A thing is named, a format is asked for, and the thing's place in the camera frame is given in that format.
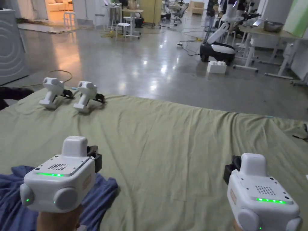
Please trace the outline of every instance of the speaker grille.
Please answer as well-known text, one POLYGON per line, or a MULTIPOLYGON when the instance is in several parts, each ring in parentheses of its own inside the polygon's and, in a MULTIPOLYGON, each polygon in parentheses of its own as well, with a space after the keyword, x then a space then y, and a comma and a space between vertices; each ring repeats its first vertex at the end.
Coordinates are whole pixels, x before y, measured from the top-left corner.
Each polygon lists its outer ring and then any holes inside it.
POLYGON ((256 189, 258 190, 258 192, 260 194, 276 195, 271 187, 265 187, 265 186, 256 185, 256 189))
POLYGON ((66 168, 68 164, 53 164, 48 169, 61 171, 66 168))

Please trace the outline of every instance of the orange label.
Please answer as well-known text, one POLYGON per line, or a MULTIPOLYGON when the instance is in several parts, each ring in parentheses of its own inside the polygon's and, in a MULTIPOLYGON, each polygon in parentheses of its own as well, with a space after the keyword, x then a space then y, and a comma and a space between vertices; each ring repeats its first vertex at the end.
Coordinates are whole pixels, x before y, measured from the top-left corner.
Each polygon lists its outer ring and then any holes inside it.
POLYGON ((231 191, 230 191, 230 196, 231 196, 231 198, 232 198, 232 200, 233 200, 233 203, 236 205, 236 200, 237 200, 237 198, 236 198, 236 196, 235 196, 235 194, 234 194, 234 192, 233 192, 232 189, 231 189, 231 191))
POLYGON ((91 174, 87 176, 86 179, 84 179, 83 183, 82 183, 82 186, 83 186, 83 189, 85 189, 91 182, 91 174))

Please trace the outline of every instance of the glossy floor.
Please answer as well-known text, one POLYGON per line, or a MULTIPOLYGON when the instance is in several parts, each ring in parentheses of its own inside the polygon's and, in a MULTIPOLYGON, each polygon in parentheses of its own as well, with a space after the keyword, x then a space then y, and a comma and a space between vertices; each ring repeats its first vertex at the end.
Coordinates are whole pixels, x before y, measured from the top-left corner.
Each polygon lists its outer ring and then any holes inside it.
MULTIPOLYGON (((226 75, 207 74, 207 63, 188 56, 177 46, 181 40, 203 37, 204 16, 186 14, 176 31, 166 27, 143 28, 140 40, 102 38, 102 30, 78 30, 70 34, 49 34, 22 30, 31 76, 8 86, 41 83, 50 70, 72 73, 67 86, 80 80, 92 81, 101 93, 127 94, 160 99, 192 106, 236 111, 290 119, 308 120, 308 97, 304 87, 293 87, 288 80, 264 76, 278 72, 278 67, 256 63, 253 71, 227 69, 226 75)), ((198 52, 200 42, 187 48, 198 52)), ((271 52, 257 51, 260 59, 271 52)), ((243 64, 243 60, 234 61, 243 64)), ((62 80, 66 73, 53 73, 62 80)))

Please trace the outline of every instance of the metal bowl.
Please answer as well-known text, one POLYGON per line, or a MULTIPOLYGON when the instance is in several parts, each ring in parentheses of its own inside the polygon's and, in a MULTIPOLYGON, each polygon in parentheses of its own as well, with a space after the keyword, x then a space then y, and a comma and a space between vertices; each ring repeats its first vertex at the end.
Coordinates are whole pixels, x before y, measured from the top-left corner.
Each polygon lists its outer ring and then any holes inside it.
POLYGON ((279 33, 282 30, 283 26, 284 24, 280 22, 265 21, 263 30, 268 31, 268 32, 279 33))

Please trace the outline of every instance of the hand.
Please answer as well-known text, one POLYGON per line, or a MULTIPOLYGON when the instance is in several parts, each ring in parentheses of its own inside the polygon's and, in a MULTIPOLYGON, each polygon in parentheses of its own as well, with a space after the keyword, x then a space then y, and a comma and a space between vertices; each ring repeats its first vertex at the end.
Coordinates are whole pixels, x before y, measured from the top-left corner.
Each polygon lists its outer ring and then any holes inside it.
POLYGON ((234 227, 235 231, 243 231, 240 227, 238 227, 236 220, 234 220, 233 227, 234 227))
POLYGON ((37 231, 75 231, 79 226, 79 217, 82 213, 79 205, 68 213, 40 212, 37 218, 37 231))

